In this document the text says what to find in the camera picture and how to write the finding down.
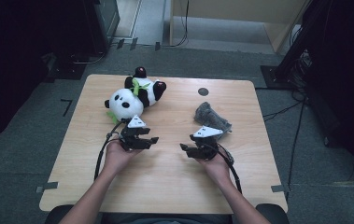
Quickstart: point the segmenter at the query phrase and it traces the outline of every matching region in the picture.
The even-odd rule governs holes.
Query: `wire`
[[[221,147],[226,152],[226,154],[228,154],[227,150],[223,146],[221,146],[220,144],[217,144],[217,145],[219,147]],[[238,174],[237,174],[236,170],[233,167],[233,163],[231,162],[231,159],[229,158],[229,155],[228,155],[228,157],[225,157],[221,152],[219,152],[218,149],[210,146],[209,144],[203,143],[203,146],[209,147],[209,148],[211,148],[212,150],[216,151],[218,154],[221,155],[221,157],[225,160],[226,164],[229,166],[229,169],[232,171],[232,174],[234,176],[235,185],[237,186],[238,191],[240,191],[240,193],[242,194],[243,192],[241,190],[240,177],[238,177]]]
[[[295,32],[295,34],[293,34],[293,37],[292,37],[292,32],[290,32],[290,46],[295,42],[295,36],[301,33],[302,28],[303,28],[302,26],[299,27],[299,29]]]
[[[188,40],[188,43],[189,43],[189,39],[188,39],[188,15],[189,15],[189,0],[188,0],[187,5],[186,5],[185,23],[183,22],[183,17],[180,17],[180,19],[182,21],[182,26],[185,28],[185,34],[184,34],[184,36],[182,36],[182,39],[179,41],[179,43],[177,43],[176,45],[170,45],[169,47],[179,47],[183,43],[185,43],[186,40]]]
[[[290,155],[290,171],[288,173],[288,183],[287,183],[288,189],[290,189],[290,181],[292,180],[293,161],[294,161],[294,158],[295,158],[296,143],[297,143],[297,140],[298,140],[298,135],[299,135],[299,131],[300,131],[301,124],[302,124],[303,111],[304,111],[304,104],[302,104],[301,112],[300,112],[300,115],[299,115],[298,127],[296,129],[296,134],[295,134],[295,137],[293,139],[292,152],[291,152],[291,155]],[[289,197],[290,197],[290,192],[287,191],[287,195],[286,195],[287,202],[288,202],[288,198]]]
[[[296,96],[295,96],[295,92],[296,91],[298,91],[298,90],[293,90],[292,91],[292,98],[293,98],[293,100],[295,100],[295,101],[297,101],[297,102],[303,102],[304,101],[304,99],[298,99],[298,98],[296,98]],[[305,98],[305,92],[301,92],[301,91],[298,91],[299,93],[301,93],[302,95],[303,95],[303,97]]]
[[[276,112],[276,113],[272,113],[272,114],[268,114],[268,115],[263,115],[263,118],[272,116],[272,117],[269,118],[269,119],[273,119],[273,118],[275,118],[277,115],[283,114],[283,113],[287,112],[289,109],[291,109],[291,108],[293,108],[293,107],[295,107],[295,106],[301,104],[302,102],[303,102],[303,101],[300,101],[300,102],[298,102],[298,103],[296,103],[296,104],[294,104],[294,105],[291,105],[291,106],[289,106],[289,107],[287,107],[287,108],[284,108],[284,109],[282,109],[282,110],[280,110],[280,111],[278,111],[278,112]]]
[[[289,73],[289,83],[297,89],[303,89],[306,86],[304,76],[311,66],[311,59],[306,50],[301,54],[300,58],[292,61],[292,67]]]
[[[115,127],[112,129],[112,131],[106,135],[106,140],[105,140],[105,142],[104,142],[104,144],[103,144],[103,146],[102,146],[102,148],[101,148],[101,150],[100,150],[100,153],[99,153],[98,159],[97,159],[97,165],[95,166],[94,180],[98,177],[98,174],[99,174],[99,172],[100,172],[101,160],[102,160],[102,157],[103,157],[103,155],[104,155],[104,149],[105,149],[106,145],[107,145],[109,142],[111,142],[111,141],[119,140],[119,139],[112,139],[112,140],[109,140],[109,139],[110,139],[110,137],[113,135],[113,133],[117,133],[117,132],[116,132],[116,129],[117,129],[122,123],[124,123],[124,120],[123,120],[123,121],[119,121],[119,123],[115,125]]]
[[[99,61],[101,61],[101,59],[104,58],[104,56],[105,56],[105,53],[103,52],[103,53],[101,54],[100,58],[97,59],[97,60],[95,60],[95,61],[93,61],[93,62],[85,62],[85,63],[72,62],[72,63],[75,63],[75,64],[92,64],[92,63],[98,63]]]

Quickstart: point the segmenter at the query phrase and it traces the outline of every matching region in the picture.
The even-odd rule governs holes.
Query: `panda head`
[[[105,104],[118,121],[131,119],[135,115],[141,116],[144,110],[142,102],[129,89],[115,91]]]

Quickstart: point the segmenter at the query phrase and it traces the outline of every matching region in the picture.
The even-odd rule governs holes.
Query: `forearm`
[[[61,223],[94,223],[114,177],[115,175],[100,174]]]
[[[230,179],[217,183],[227,202],[231,206],[238,222],[245,223],[270,223],[252,204],[235,188]]]

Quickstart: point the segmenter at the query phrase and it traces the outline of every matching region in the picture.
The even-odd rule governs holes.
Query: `panda plush toy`
[[[115,91],[109,100],[105,101],[107,113],[114,123],[133,116],[142,115],[144,108],[154,105],[162,97],[166,84],[160,80],[151,81],[144,67],[137,67],[132,77],[124,81],[124,88]]]

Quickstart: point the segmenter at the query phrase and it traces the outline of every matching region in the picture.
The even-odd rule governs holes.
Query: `hand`
[[[123,170],[129,161],[142,150],[125,151],[119,142],[119,139],[110,141],[106,146],[106,158],[104,168],[101,173],[108,175],[117,175]]]
[[[222,155],[226,156],[226,152],[223,148],[219,150]],[[219,186],[221,183],[231,182],[229,166],[226,161],[217,154],[212,160],[201,160],[196,159],[200,164],[202,164],[206,170],[208,176]]]

